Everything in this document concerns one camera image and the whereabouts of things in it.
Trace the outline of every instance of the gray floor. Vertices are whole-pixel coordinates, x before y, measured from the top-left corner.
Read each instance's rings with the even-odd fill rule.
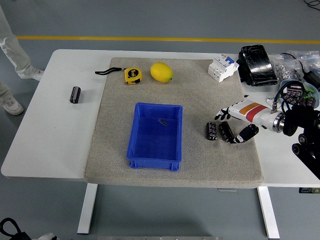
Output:
[[[320,12],[303,0],[0,0],[18,36],[114,36],[319,40]],[[20,40],[32,64],[44,69],[57,49],[238,53],[249,42]],[[318,51],[318,44],[263,44],[269,54]],[[3,52],[0,78],[25,109],[38,82],[22,80]],[[0,164],[23,119],[0,109]],[[0,176],[0,219],[14,218],[30,237],[53,232],[62,240],[98,236],[220,236],[265,240],[256,189],[100,185],[89,235],[77,234],[85,182],[7,179]],[[320,194],[271,187],[283,240],[319,238]],[[9,237],[0,235],[0,239]]]

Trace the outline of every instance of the gray felt mat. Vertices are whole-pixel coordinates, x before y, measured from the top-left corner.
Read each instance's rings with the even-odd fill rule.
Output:
[[[154,80],[150,67],[156,62],[169,65],[173,78],[168,83]],[[221,108],[244,99],[238,72],[217,82],[208,74],[212,60],[113,58],[110,67],[142,70],[142,82],[125,85],[124,73],[107,76],[92,144],[84,170],[88,183],[200,188],[256,188],[262,171],[253,139],[242,144],[206,139],[206,123]],[[129,167],[126,158],[137,102],[183,106],[182,162],[180,169]],[[231,118],[238,134],[248,124]]]

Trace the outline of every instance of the red stripe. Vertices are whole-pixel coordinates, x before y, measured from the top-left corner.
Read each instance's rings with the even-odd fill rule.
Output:
[[[245,116],[245,118],[252,123],[252,121],[254,120],[254,117],[257,113],[261,112],[263,109],[266,109],[266,106],[263,105],[259,105],[257,107],[255,107],[254,109],[252,109],[250,112],[248,112],[248,114]]]

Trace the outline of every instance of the yellow floor line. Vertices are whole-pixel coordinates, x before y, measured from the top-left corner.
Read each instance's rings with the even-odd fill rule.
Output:
[[[127,37],[127,36],[17,36],[20,40],[97,40],[97,41],[167,41],[267,44],[320,44],[320,40],[201,38],[201,37]]]

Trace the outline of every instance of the table leg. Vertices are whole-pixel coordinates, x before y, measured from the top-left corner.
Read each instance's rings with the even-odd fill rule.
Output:
[[[258,186],[264,225],[268,239],[280,239],[278,226],[267,186]]]
[[[94,211],[98,184],[88,183],[86,185],[85,196],[79,221],[78,234],[88,234],[90,229],[91,217]]]

